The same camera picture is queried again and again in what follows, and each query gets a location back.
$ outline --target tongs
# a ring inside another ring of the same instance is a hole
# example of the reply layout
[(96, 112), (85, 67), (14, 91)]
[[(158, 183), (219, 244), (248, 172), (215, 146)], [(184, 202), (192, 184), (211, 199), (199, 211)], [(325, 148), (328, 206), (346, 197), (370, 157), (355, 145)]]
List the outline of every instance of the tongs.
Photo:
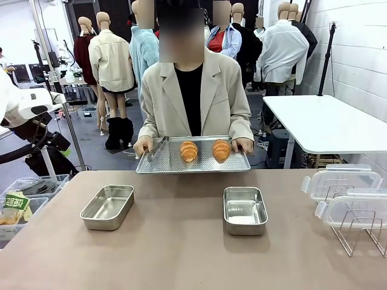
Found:
[(169, 137), (168, 137), (168, 136), (165, 136), (165, 137), (160, 141), (160, 143), (158, 143), (158, 144), (156, 145), (156, 147), (153, 148), (153, 150), (151, 150), (151, 151), (148, 152), (148, 162), (151, 162), (151, 161), (153, 160), (153, 158), (154, 158), (154, 156), (155, 156), (157, 150), (160, 149), (160, 148), (162, 147), (162, 145), (163, 145), (163, 143), (164, 143), (165, 141), (169, 142)]

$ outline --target beige blazer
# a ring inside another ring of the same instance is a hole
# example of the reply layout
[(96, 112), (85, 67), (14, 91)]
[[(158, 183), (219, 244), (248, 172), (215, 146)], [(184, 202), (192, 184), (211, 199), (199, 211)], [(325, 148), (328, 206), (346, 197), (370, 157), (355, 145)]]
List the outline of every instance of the beige blazer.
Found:
[[(155, 63), (143, 76), (141, 108), (148, 116), (138, 137), (191, 136), (173, 63)], [(241, 68), (231, 57), (206, 48), (201, 78), (201, 134), (254, 140)]]
[(112, 92), (133, 88), (134, 76), (126, 40), (104, 29), (91, 39), (89, 55), (93, 76), (100, 86)]

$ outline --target person's right hand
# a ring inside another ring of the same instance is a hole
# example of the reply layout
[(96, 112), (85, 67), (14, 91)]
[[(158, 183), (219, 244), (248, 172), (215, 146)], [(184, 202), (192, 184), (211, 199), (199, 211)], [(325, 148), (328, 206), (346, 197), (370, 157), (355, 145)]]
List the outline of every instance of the person's right hand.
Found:
[(137, 140), (133, 148), (137, 156), (142, 156), (146, 149), (148, 151), (153, 149), (153, 139), (149, 136), (142, 136)]

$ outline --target metal tray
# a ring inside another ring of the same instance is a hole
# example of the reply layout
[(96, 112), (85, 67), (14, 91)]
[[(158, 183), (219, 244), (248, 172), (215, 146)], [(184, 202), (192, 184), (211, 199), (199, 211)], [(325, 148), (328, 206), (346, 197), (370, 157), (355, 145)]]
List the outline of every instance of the metal tray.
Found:
[[(154, 145), (162, 138), (154, 139)], [(231, 152), (224, 163), (219, 163), (212, 155), (212, 147), (216, 140), (231, 142), (229, 136), (205, 137), (170, 137), (156, 152), (151, 162), (144, 153), (137, 166), (137, 173), (168, 174), (168, 173), (203, 173), (203, 172), (243, 172), (250, 169), (249, 161), (244, 152)], [(184, 141), (194, 142), (198, 146), (198, 158), (191, 163), (184, 162), (180, 157), (180, 146)]]
[(89, 201), (80, 217), (89, 230), (114, 231), (121, 225), (133, 203), (133, 186), (107, 185)]
[(234, 236), (262, 236), (267, 212), (256, 187), (228, 187), (223, 193), (226, 230)]

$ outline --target dark red sweater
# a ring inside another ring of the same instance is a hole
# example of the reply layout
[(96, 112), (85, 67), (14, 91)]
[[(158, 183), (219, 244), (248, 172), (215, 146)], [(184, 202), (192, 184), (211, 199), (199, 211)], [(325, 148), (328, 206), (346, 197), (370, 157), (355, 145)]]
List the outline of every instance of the dark red sweater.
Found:
[(83, 79), (85, 83), (89, 85), (96, 85), (97, 82), (93, 77), (93, 71), (91, 70), (90, 57), (89, 57), (89, 44), (94, 35), (84, 35), (78, 37), (74, 43), (74, 57), (79, 67), (83, 71)]

